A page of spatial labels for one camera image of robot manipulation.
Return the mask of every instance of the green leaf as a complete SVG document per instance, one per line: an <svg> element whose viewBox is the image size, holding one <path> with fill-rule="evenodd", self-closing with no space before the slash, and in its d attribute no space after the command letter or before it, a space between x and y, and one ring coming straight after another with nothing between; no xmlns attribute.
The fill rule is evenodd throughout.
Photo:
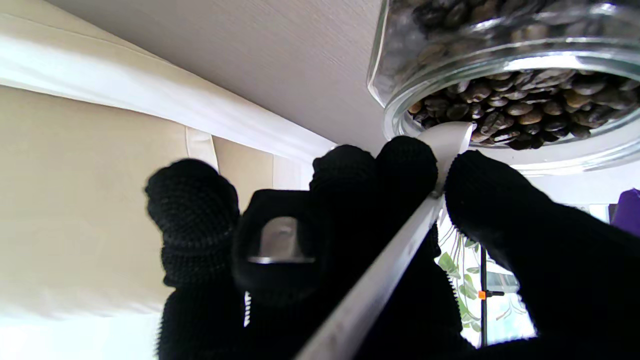
<svg viewBox="0 0 640 360"><path fill-rule="evenodd" d="M471 329L473 329L475 332L480 332L480 324L478 324L477 322L472 322L471 323Z"/></svg>
<svg viewBox="0 0 640 360"><path fill-rule="evenodd" d="M458 272L458 266L453 262L450 255L448 253L443 253L438 260L438 266L447 272L447 275L453 276L456 279L461 279L460 273Z"/></svg>
<svg viewBox="0 0 640 360"><path fill-rule="evenodd" d="M476 246L476 242L471 240L471 239L466 239L465 240L465 247L474 247Z"/></svg>
<svg viewBox="0 0 640 360"><path fill-rule="evenodd" d="M475 295L478 294L478 291L476 290L476 287L474 286L474 281L473 281L473 279L471 279L471 275L469 275L469 274L465 274L465 288L468 291L471 291L474 294L474 298L475 298Z"/></svg>
<svg viewBox="0 0 640 360"><path fill-rule="evenodd" d="M470 298L471 300L475 300L477 298L476 294L473 291L470 291L465 285L460 285L458 287L458 293Z"/></svg>

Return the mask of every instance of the glove finger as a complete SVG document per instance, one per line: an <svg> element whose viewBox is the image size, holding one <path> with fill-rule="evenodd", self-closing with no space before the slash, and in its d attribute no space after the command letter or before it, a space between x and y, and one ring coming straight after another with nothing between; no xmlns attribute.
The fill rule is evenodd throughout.
<svg viewBox="0 0 640 360"><path fill-rule="evenodd" d="M398 136L382 148L376 158L384 203L382 237L389 241L433 191L438 179L436 158L429 145L408 136ZM439 255L437 241L422 247Z"/></svg>
<svg viewBox="0 0 640 360"><path fill-rule="evenodd" d="M198 160L181 160L148 180L147 211L163 233L169 286L230 277L230 246L239 218L236 189Z"/></svg>

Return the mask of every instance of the purple object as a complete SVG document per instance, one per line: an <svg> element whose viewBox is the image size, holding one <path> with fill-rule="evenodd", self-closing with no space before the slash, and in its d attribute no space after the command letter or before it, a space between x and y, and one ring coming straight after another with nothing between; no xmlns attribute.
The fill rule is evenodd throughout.
<svg viewBox="0 0 640 360"><path fill-rule="evenodd" d="M631 189L620 194L611 224L640 238L640 191Z"/></svg>

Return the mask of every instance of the black glove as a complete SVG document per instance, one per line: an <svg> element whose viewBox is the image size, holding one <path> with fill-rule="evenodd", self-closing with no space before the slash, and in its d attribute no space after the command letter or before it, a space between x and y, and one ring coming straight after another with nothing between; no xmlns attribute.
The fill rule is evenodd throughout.
<svg viewBox="0 0 640 360"><path fill-rule="evenodd" d="M437 179L431 149L407 137L393 139L376 159L356 147L340 146L316 159L314 170L309 201L332 228L322 281L298 294L281 288L253 294L246 328L244 289L234 288L230 274L231 234L238 223L235 190L211 167L194 160L174 163L149 179L148 210L163 231L165 283L176 287L165 305L161 360L292 357ZM246 214L259 197L254 195ZM439 253L434 227L366 339L361 356L391 353L397 347L421 355L470 348L460 337L452 286L433 262ZM421 297L418 306L416 294ZM400 320L407 318L419 319L419 325L405 326ZM408 345L420 336L435 341L412 353Z"/></svg>

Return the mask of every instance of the coffee bean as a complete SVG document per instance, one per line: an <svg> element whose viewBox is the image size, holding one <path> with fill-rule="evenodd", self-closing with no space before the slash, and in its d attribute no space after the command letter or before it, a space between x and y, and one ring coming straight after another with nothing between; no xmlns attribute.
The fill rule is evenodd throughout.
<svg viewBox="0 0 640 360"><path fill-rule="evenodd" d="M491 105L491 106L493 106L493 107L495 107L495 108L500 108L501 106L507 105L509 103L509 99L506 99L506 98L503 97L503 98L500 98L500 99L497 99L497 100L489 100L486 103Z"/></svg>
<svg viewBox="0 0 640 360"><path fill-rule="evenodd" d="M518 138L516 140L526 141L526 140L531 140L532 138L533 138L532 134L520 132L520 135L518 135Z"/></svg>
<svg viewBox="0 0 640 360"><path fill-rule="evenodd" d="M569 135L569 127L564 127L562 129L552 131L551 132L556 138L562 139L565 136Z"/></svg>
<svg viewBox="0 0 640 360"><path fill-rule="evenodd" d="M462 25L469 13L469 7L467 3L462 1L451 9L449 14L444 19L444 26L450 29L456 29Z"/></svg>
<svg viewBox="0 0 640 360"><path fill-rule="evenodd" d="M483 142L486 139L489 138L489 135L484 135L482 134L480 131L475 130L472 134L471 134L471 141L473 142Z"/></svg>
<svg viewBox="0 0 640 360"><path fill-rule="evenodd" d="M451 121L458 121L462 119L469 111L469 105L467 104L454 104L447 110L447 117Z"/></svg>
<svg viewBox="0 0 640 360"><path fill-rule="evenodd" d="M446 111L450 104L449 100L444 99L443 97L428 97L423 100L423 103L427 109L433 111Z"/></svg>
<svg viewBox="0 0 640 360"><path fill-rule="evenodd" d="M421 124L422 128L426 130L426 129L429 129L431 127L434 127L434 126L438 125L438 121L436 119L434 119L434 118L429 117L429 118L424 119L420 124Z"/></svg>
<svg viewBox="0 0 640 360"><path fill-rule="evenodd" d="M513 116L520 116L530 112L531 110L533 110L533 105L519 102L517 104L510 105L507 108L507 113Z"/></svg>
<svg viewBox="0 0 640 360"><path fill-rule="evenodd" d="M501 72L500 74L493 74L485 77L489 80L507 80L511 77L511 75L513 75L512 72Z"/></svg>
<svg viewBox="0 0 640 360"><path fill-rule="evenodd" d="M512 130L512 129L503 129L500 130L498 132L496 132L491 139L496 142L509 142L509 141L513 141L516 140L516 138L518 137L518 135L520 135L520 131L519 130Z"/></svg>
<svg viewBox="0 0 640 360"><path fill-rule="evenodd" d="M529 125L525 125L522 127L522 131L524 131L527 134L532 134L535 135L537 133L539 133L542 130L542 126L540 125L539 122L535 123L535 124L529 124Z"/></svg>
<svg viewBox="0 0 640 360"><path fill-rule="evenodd" d="M565 90L563 92L563 96L566 99L567 105L571 106L572 108L580 108L582 105L585 105L586 103L591 101L591 98L589 96L578 94L573 90Z"/></svg>
<svg viewBox="0 0 640 360"><path fill-rule="evenodd" d="M573 91L581 95L593 95L607 85L602 79L583 78L573 82Z"/></svg>
<svg viewBox="0 0 640 360"><path fill-rule="evenodd" d="M502 93L502 96L506 97L509 100L520 100L527 96L526 91L518 91L518 90L509 90L507 92Z"/></svg>
<svg viewBox="0 0 640 360"><path fill-rule="evenodd" d="M564 129L569 125L569 119L562 116L555 116L545 121L543 129L545 131L556 131Z"/></svg>
<svg viewBox="0 0 640 360"><path fill-rule="evenodd" d="M434 8L451 9L458 0L432 0L431 5Z"/></svg>
<svg viewBox="0 0 640 360"><path fill-rule="evenodd" d="M542 134L543 134L543 133L541 133L541 134L540 134L540 135L538 135L538 136L534 136L534 137L533 137L533 139L531 139L531 148L532 148L532 149L539 149L539 148L541 148L541 147L542 147L542 145L544 145L544 144L545 144L544 139L542 139L542 137L541 137L541 136L542 136Z"/></svg>
<svg viewBox="0 0 640 360"><path fill-rule="evenodd" d="M409 114L417 114L420 110L422 110L422 101L418 101L415 104L409 107Z"/></svg>
<svg viewBox="0 0 640 360"><path fill-rule="evenodd" d="M480 127L480 133L482 135L493 135L496 131L504 129L501 125L504 124L504 115L501 113L492 113L487 116Z"/></svg>
<svg viewBox="0 0 640 360"><path fill-rule="evenodd" d="M542 120L542 111L533 109L530 112L518 117L518 122L522 125L535 124Z"/></svg>
<svg viewBox="0 0 640 360"><path fill-rule="evenodd" d="M469 113L471 114L472 119L480 119L484 116L484 110L482 110L482 106L478 103L474 103L469 105Z"/></svg>
<svg viewBox="0 0 640 360"><path fill-rule="evenodd" d="M493 141L493 139L489 138L489 139L486 139L485 141L481 142L480 144L484 145L484 146L494 146L495 142Z"/></svg>
<svg viewBox="0 0 640 360"><path fill-rule="evenodd" d="M476 5L471 11L471 23L477 24L498 17L498 0L486 0L482 5Z"/></svg>
<svg viewBox="0 0 640 360"><path fill-rule="evenodd" d="M564 110L570 114L575 113L576 111L580 110L580 108L574 108L573 106L569 106L567 104L564 104Z"/></svg>
<svg viewBox="0 0 640 360"><path fill-rule="evenodd" d="M424 119L427 119L430 117L432 116L429 114L429 111L427 109L422 109L413 116L413 119L419 124L421 124L422 121L424 121Z"/></svg>
<svg viewBox="0 0 640 360"><path fill-rule="evenodd" d="M544 93L529 94L520 101L524 102L525 104L540 104L543 102L551 101L551 99L553 99L551 94L544 92Z"/></svg>
<svg viewBox="0 0 640 360"><path fill-rule="evenodd" d="M556 135L553 135L552 133L548 133L546 131L541 132L538 136L544 142L556 142L556 141L558 141L558 137Z"/></svg>
<svg viewBox="0 0 640 360"><path fill-rule="evenodd" d="M489 84L495 91L507 91L513 86L513 80L491 80Z"/></svg>
<svg viewBox="0 0 640 360"><path fill-rule="evenodd" d="M591 137L591 130L588 126L571 124L569 130L571 131L571 135L575 136L578 139L587 139Z"/></svg>
<svg viewBox="0 0 640 360"><path fill-rule="evenodd" d="M629 91L637 88L638 86L640 86L640 82L633 79L626 79L622 82L622 84L620 84L618 89L622 91Z"/></svg>
<svg viewBox="0 0 640 360"><path fill-rule="evenodd" d="M523 42L530 40L542 40L547 38L549 28L542 24L527 25L511 33L512 42Z"/></svg>
<svg viewBox="0 0 640 360"><path fill-rule="evenodd" d="M462 93L467 102L481 102L491 95L491 88L486 83L475 83Z"/></svg>
<svg viewBox="0 0 640 360"><path fill-rule="evenodd" d="M447 12L443 9L434 9L426 3L413 9L413 19L416 24L426 28L437 28L444 21Z"/></svg>
<svg viewBox="0 0 640 360"><path fill-rule="evenodd" d="M549 115L560 115L564 113L562 105L557 101L546 102L542 107L542 111Z"/></svg>
<svg viewBox="0 0 640 360"><path fill-rule="evenodd" d="M453 84L447 88L450 92L454 94L460 94L464 92L469 87L469 80L460 81L457 84Z"/></svg>
<svg viewBox="0 0 640 360"><path fill-rule="evenodd" d="M520 140L520 137L518 137L515 141L509 142L507 146L513 150L527 150L531 148L531 140L532 139Z"/></svg>

